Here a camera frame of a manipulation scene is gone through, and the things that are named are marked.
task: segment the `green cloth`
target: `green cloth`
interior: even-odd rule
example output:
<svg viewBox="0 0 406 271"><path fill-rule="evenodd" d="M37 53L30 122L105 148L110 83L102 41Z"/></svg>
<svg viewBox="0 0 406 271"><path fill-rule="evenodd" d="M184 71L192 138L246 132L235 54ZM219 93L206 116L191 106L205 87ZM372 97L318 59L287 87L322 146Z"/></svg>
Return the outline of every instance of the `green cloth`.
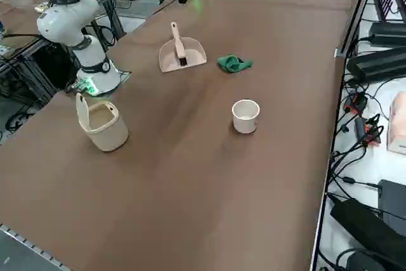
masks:
<svg viewBox="0 0 406 271"><path fill-rule="evenodd" d="M245 62L241 58L234 55L219 57L217 63L225 72L229 73L240 72L252 66L252 60Z"/></svg>

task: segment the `dustpan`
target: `dustpan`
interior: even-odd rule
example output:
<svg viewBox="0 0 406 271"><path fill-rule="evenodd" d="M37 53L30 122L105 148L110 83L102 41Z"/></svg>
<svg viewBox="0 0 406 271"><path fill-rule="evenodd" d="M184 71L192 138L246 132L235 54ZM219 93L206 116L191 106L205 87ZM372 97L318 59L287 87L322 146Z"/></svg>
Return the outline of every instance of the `dustpan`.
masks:
<svg viewBox="0 0 406 271"><path fill-rule="evenodd" d="M162 72L170 72L179 69L202 65L207 62L206 52L202 45L193 38L180 37L176 22L171 22L173 39L168 41L159 51L159 67ZM176 52L176 41L178 39L178 48L181 43L185 49L186 65L180 64L178 53Z"/></svg>

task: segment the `pink object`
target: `pink object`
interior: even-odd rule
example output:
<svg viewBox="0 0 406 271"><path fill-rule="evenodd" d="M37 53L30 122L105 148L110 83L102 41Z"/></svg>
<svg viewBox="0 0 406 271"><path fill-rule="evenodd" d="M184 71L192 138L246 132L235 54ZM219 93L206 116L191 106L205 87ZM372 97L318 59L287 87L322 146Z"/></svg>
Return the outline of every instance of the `pink object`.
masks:
<svg viewBox="0 0 406 271"><path fill-rule="evenodd" d="M388 150L406 154L406 91L399 92L391 105Z"/></svg>

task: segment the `black bracket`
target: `black bracket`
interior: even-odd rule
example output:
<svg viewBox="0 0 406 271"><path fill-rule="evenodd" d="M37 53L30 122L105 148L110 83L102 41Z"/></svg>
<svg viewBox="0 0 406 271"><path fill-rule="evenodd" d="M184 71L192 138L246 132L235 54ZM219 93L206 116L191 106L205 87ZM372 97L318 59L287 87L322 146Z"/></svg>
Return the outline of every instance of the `black bracket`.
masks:
<svg viewBox="0 0 406 271"><path fill-rule="evenodd" d="M392 0L374 0L376 13L380 22L385 22L392 7Z"/></svg>

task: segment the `brush handle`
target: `brush handle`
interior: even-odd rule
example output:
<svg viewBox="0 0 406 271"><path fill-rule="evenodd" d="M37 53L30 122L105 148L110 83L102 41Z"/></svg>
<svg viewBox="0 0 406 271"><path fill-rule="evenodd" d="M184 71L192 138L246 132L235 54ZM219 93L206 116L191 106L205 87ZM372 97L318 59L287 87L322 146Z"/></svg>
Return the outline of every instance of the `brush handle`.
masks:
<svg viewBox="0 0 406 271"><path fill-rule="evenodd" d="M176 24L176 22L171 22L171 29L173 38L175 39L175 47L176 53L178 54L178 58L186 58L185 47L183 46L182 41L180 40L178 25Z"/></svg>

